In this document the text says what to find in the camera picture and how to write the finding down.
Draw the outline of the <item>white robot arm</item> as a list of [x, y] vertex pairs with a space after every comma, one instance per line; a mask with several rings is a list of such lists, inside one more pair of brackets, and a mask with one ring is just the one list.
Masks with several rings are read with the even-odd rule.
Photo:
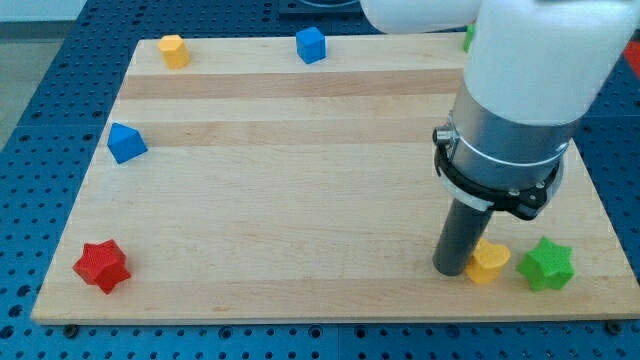
[[433, 133], [453, 219], [539, 214], [639, 24], [635, 1], [365, 1], [362, 10], [388, 34], [474, 29], [453, 108]]

